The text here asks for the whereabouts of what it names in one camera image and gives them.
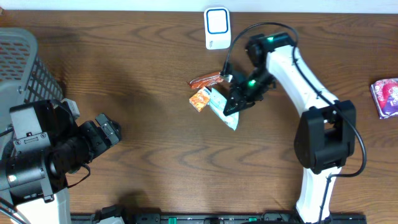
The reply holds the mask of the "pink purple snack bag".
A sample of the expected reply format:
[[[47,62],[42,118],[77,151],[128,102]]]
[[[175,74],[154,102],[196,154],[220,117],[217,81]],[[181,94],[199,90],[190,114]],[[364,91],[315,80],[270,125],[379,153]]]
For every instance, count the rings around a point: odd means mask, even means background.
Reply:
[[[380,119],[397,116],[397,78],[378,80],[370,91]]]

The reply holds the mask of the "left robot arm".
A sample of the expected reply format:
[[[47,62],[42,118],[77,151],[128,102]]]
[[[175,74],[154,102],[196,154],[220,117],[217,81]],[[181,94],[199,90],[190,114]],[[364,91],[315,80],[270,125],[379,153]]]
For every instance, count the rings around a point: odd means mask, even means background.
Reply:
[[[67,174],[121,141],[120,125],[105,114],[76,124],[79,111],[69,99],[12,107],[14,137],[1,154],[1,212],[13,223],[126,223],[112,206],[91,215],[70,212]]]

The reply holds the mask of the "orange Kleenex tissue pack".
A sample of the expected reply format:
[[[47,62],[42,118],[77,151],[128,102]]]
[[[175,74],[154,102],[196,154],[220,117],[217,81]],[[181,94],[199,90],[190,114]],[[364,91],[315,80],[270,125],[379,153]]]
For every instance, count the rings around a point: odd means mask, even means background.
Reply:
[[[202,87],[190,99],[189,103],[198,111],[201,112],[210,102],[211,91],[207,87]]]

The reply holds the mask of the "green wet wipes packet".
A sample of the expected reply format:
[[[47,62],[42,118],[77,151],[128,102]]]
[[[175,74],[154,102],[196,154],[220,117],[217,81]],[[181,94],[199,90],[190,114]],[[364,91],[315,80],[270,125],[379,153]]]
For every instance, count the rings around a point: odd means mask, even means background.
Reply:
[[[209,106],[213,112],[232,130],[236,130],[239,123],[239,113],[225,116],[223,111],[226,106],[227,99],[215,88],[211,89]]]

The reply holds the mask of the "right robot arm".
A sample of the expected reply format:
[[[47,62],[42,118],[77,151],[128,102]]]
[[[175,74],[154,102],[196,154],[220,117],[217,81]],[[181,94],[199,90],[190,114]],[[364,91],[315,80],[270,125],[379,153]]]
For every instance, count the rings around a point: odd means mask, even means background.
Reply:
[[[356,109],[328,91],[302,60],[296,41],[287,33],[252,36],[245,51],[254,65],[245,77],[230,65],[232,75],[224,115],[248,109],[279,82],[300,116],[294,139],[303,166],[303,182],[295,209],[302,223],[329,220],[328,204],[337,177],[354,153]]]

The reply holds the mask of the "orange snack bar wrapper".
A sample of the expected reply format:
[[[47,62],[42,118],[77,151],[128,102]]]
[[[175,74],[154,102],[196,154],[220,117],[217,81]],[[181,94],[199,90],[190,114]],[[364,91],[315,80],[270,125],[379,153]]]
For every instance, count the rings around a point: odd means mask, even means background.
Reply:
[[[201,89],[206,86],[212,86],[218,83],[223,82],[224,79],[220,75],[220,72],[213,72],[209,73],[206,75],[202,75],[200,77],[197,77],[191,81],[189,81],[187,84],[191,89]]]

